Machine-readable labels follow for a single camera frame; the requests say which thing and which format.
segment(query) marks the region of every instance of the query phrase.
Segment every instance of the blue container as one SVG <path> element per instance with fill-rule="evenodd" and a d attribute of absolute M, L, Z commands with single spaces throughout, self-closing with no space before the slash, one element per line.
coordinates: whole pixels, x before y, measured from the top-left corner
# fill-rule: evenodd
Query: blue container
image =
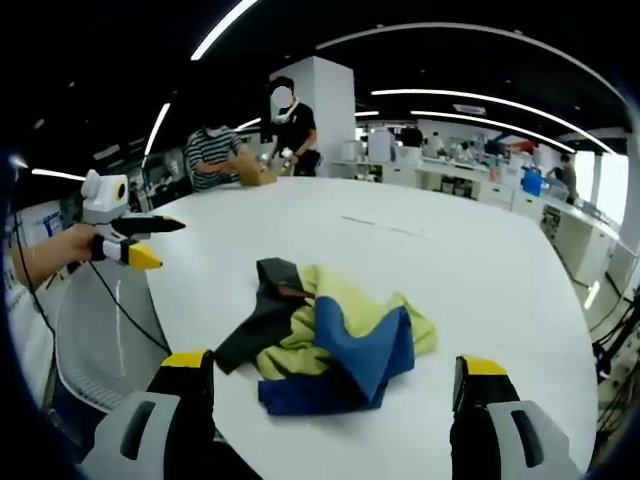
<path fill-rule="evenodd" d="M 535 196 L 540 196 L 542 190 L 542 175 L 532 170 L 525 170 L 524 178 L 522 179 L 522 188 L 525 192 Z"/>

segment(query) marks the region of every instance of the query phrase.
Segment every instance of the window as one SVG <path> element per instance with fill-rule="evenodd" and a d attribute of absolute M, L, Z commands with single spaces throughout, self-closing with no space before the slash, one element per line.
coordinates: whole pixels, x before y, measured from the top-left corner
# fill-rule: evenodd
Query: window
<path fill-rule="evenodd" d="M 597 207 L 618 225 L 627 206 L 629 159 L 626 155 L 602 154 Z"/>
<path fill-rule="evenodd" d="M 593 191 L 595 159 L 596 154 L 593 152 L 578 151 L 573 162 L 576 169 L 578 195 L 587 202 L 591 201 L 591 192 Z"/>

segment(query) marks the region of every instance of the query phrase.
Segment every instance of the round table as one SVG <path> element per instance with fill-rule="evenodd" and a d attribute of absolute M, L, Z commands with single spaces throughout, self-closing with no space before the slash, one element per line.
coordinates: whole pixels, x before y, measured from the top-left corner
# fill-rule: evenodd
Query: round table
<path fill-rule="evenodd" d="M 215 349 L 252 312 L 256 261 L 323 263 L 383 302 L 399 291 L 436 325 L 436 351 L 393 379 L 382 408 L 276 418 L 259 375 L 214 372 L 214 419 L 266 480 L 451 478 L 449 429 L 460 354 L 495 360 L 520 398 L 564 430 L 586 471 L 594 445 L 591 341 L 553 248 L 531 220 L 462 198 L 338 179 L 227 186 L 157 210 L 187 228 L 150 241 L 148 272 L 173 351 Z"/>

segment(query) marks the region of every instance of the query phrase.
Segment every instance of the striped shirt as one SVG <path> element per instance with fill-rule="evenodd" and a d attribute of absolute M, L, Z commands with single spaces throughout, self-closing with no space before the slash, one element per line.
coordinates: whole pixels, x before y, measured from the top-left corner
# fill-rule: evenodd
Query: striped shirt
<path fill-rule="evenodd" d="M 242 141 L 238 135 L 228 127 L 217 129 L 213 135 L 204 129 L 198 130 L 189 137 L 187 142 L 187 162 L 192 172 L 193 189 L 206 190 L 222 183 L 234 182 L 237 175 L 225 173 L 202 173 L 196 170 L 200 162 L 209 165 L 224 162 L 229 159 L 231 152 L 238 155 Z"/>

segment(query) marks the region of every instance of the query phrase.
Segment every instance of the blue cloth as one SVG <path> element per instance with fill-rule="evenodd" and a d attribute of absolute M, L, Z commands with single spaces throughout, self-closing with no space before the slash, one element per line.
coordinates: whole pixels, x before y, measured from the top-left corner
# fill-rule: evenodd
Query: blue cloth
<path fill-rule="evenodd" d="M 330 415 L 380 408 L 389 379 L 414 367 L 411 320 L 405 307 L 389 311 L 371 333 L 354 338 L 340 305 L 315 303 L 314 345 L 331 353 L 331 367 L 317 376 L 265 380 L 258 399 L 271 415 Z"/>

